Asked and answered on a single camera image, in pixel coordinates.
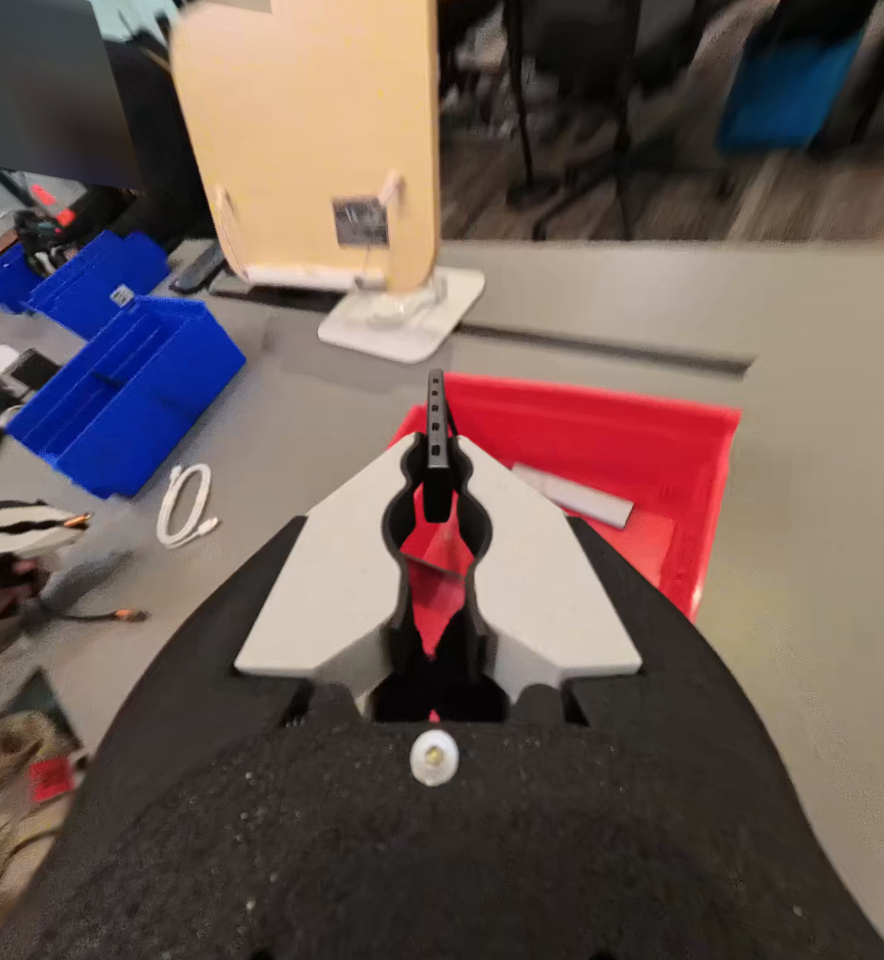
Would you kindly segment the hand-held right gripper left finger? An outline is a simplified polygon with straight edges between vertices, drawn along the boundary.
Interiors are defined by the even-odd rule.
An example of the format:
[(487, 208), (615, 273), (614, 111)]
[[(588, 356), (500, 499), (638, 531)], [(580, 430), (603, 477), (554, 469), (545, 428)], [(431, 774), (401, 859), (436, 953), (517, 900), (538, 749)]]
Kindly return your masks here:
[(342, 685), (356, 700), (389, 676), (402, 574), (383, 518), (416, 445), (417, 434), (403, 436), (305, 515), (235, 657), (240, 674)]

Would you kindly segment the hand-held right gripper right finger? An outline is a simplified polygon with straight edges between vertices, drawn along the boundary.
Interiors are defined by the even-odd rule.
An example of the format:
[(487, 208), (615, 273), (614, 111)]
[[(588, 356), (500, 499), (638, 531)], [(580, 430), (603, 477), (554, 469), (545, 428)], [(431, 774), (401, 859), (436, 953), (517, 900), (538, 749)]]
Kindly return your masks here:
[(467, 503), (491, 533), (472, 564), (474, 605), (494, 650), (485, 671), (514, 703), (524, 690), (636, 675), (640, 652), (582, 548), (570, 516), (473, 440)]

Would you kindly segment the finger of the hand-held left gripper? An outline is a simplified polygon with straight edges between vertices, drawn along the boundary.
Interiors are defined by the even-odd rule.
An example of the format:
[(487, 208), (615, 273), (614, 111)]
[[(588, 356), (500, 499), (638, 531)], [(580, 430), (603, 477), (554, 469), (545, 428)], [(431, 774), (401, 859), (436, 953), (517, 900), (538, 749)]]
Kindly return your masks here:
[(0, 501), (0, 527), (58, 527), (78, 522), (78, 516), (42, 501)]
[(31, 526), (25, 523), (0, 528), (0, 557), (32, 560), (74, 545), (88, 532), (88, 524)]

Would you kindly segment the large blue plastic bin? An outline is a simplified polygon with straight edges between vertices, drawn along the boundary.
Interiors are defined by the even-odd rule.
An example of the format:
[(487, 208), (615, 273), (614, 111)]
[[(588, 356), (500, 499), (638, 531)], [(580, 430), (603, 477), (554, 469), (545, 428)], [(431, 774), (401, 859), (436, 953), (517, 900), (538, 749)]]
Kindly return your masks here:
[(6, 430), (94, 497), (132, 498), (245, 363), (203, 302), (138, 296)]

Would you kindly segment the red plastic bin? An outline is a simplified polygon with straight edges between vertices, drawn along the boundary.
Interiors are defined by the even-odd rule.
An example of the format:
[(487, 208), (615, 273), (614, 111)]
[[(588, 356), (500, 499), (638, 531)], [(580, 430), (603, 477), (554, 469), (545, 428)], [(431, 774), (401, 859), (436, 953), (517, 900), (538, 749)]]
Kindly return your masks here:
[(740, 410), (452, 372), (445, 381), (459, 432), (496, 461), (630, 501), (622, 530), (590, 524), (696, 620)]

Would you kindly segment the black USB hub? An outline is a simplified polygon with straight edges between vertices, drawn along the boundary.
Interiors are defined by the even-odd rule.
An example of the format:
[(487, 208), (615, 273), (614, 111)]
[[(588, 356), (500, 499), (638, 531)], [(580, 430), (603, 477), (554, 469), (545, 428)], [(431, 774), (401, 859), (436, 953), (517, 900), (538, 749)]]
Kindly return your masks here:
[(445, 374), (428, 373), (426, 401), (426, 457), (423, 475), (423, 510), (428, 523), (443, 524), (450, 516), (454, 482), (448, 454), (449, 410)]

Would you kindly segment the grey desk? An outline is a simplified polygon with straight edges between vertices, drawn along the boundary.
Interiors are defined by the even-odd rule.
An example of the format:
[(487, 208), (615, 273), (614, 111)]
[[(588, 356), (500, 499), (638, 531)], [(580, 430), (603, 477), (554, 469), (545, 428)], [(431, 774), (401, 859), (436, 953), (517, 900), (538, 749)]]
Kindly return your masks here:
[(319, 316), (216, 297), (248, 361), (131, 501), (20, 445), (0, 498), (95, 512), (74, 559), (131, 551), (84, 598), (139, 626), (55, 623), (41, 666), (95, 749), (160, 647), (292, 515), (384, 450), (430, 367), (742, 411), (698, 626), (778, 746), (808, 819), (884, 936), (884, 246), (451, 243), (486, 286), (427, 362), (319, 341)]

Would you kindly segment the grey metal bar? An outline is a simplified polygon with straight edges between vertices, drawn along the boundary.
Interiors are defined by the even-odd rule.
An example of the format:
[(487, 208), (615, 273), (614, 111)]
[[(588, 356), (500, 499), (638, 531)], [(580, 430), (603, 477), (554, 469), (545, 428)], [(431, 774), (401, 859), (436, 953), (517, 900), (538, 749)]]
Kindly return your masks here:
[(635, 504), (628, 499), (545, 473), (520, 462), (513, 465), (512, 473), (556, 506), (616, 530), (626, 527), (635, 508)]

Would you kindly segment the black smartphone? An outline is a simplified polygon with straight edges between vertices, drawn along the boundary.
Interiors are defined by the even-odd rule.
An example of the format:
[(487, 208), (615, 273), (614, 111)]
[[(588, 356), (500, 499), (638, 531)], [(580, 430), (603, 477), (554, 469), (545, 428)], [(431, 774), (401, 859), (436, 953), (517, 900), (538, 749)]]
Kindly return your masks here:
[(37, 392), (61, 369), (60, 364), (37, 350), (29, 348), (17, 355), (15, 363), (7, 370), (6, 376), (24, 390)]

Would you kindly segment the medium blue plastic bin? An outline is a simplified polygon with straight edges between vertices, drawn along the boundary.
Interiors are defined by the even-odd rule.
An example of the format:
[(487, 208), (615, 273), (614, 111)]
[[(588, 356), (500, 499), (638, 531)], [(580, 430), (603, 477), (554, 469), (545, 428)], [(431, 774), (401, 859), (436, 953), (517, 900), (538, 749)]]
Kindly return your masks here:
[(169, 273), (166, 251), (149, 236), (102, 231), (34, 289), (26, 311), (91, 340), (134, 298)]

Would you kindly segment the white stand base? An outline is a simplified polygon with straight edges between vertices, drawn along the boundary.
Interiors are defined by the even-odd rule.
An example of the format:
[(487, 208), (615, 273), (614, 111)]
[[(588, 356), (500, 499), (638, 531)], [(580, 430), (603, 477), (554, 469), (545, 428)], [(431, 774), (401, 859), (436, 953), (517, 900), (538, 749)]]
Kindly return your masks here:
[(317, 336), (343, 350), (415, 365), (436, 354), (484, 289), (481, 270), (441, 267), (413, 292), (356, 289), (320, 322)]

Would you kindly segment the black remote control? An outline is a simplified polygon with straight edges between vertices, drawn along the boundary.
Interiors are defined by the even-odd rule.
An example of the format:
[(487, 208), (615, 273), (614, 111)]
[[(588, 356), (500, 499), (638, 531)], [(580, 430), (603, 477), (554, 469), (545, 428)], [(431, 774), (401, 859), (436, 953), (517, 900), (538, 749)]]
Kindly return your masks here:
[(226, 266), (217, 240), (208, 243), (169, 284), (169, 290), (179, 296), (193, 296), (206, 290)]

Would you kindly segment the dark computer monitor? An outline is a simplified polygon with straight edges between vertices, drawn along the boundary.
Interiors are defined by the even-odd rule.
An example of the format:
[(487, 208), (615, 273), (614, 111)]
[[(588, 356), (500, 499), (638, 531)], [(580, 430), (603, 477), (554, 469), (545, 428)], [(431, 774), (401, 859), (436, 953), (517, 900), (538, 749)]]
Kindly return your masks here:
[(0, 167), (140, 188), (136, 153), (88, 2), (0, 1)]

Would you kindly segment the cardboard panel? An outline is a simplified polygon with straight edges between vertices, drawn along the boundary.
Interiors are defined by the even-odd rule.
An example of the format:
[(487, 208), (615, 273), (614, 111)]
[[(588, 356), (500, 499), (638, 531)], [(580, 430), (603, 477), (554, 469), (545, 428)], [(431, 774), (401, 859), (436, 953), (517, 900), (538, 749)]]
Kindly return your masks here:
[(194, 2), (171, 74), (251, 286), (410, 292), (440, 246), (438, 4)]

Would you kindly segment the blue storage crate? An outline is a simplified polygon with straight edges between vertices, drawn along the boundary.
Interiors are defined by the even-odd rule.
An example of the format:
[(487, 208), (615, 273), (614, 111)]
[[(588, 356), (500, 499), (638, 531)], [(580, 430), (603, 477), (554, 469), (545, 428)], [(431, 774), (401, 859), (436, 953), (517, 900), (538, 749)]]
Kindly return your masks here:
[(743, 48), (714, 139), (725, 157), (808, 150), (829, 120), (866, 28), (845, 36), (786, 37), (774, 20)]

